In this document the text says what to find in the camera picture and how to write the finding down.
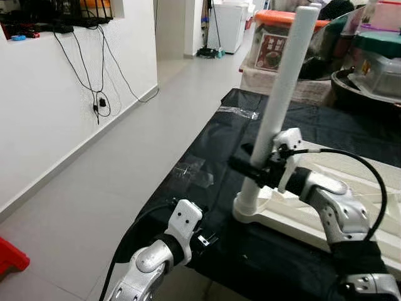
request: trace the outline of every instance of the white appliance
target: white appliance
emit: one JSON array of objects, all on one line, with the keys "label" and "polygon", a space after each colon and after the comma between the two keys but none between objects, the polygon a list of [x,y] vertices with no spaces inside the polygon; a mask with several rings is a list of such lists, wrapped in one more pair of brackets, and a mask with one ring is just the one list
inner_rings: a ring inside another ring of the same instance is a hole
[{"label": "white appliance", "polygon": [[216,9],[217,26],[219,27],[221,48],[226,53],[235,53],[240,47],[245,31],[248,3],[216,3],[211,9],[209,19],[209,35],[207,47],[219,49],[217,38],[216,20],[214,11]]}]

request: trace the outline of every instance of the storage box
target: storage box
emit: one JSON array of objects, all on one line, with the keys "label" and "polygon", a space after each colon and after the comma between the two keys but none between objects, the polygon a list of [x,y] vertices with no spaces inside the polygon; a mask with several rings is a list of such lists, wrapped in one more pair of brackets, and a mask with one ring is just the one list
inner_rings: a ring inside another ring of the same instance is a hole
[{"label": "storage box", "polygon": [[[276,71],[279,67],[289,29],[295,13],[286,11],[258,11],[255,15],[256,27],[249,54],[249,67]],[[329,21],[316,22],[318,31]]]},{"label": "storage box", "polygon": [[401,58],[362,51],[349,79],[368,97],[401,103]]}]

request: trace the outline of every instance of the white pipe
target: white pipe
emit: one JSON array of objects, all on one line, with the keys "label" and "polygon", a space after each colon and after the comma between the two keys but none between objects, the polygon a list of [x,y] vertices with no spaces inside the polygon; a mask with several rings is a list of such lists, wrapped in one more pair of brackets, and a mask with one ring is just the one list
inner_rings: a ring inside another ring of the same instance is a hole
[{"label": "white pipe", "polygon": [[[273,150],[273,138],[283,126],[319,11],[314,6],[300,6],[296,10],[295,21],[289,31],[277,78],[251,156],[251,164],[257,168],[264,167]],[[256,212],[259,190],[253,180],[245,178],[241,193],[234,200],[234,217],[241,220],[241,215],[250,216]]]}]

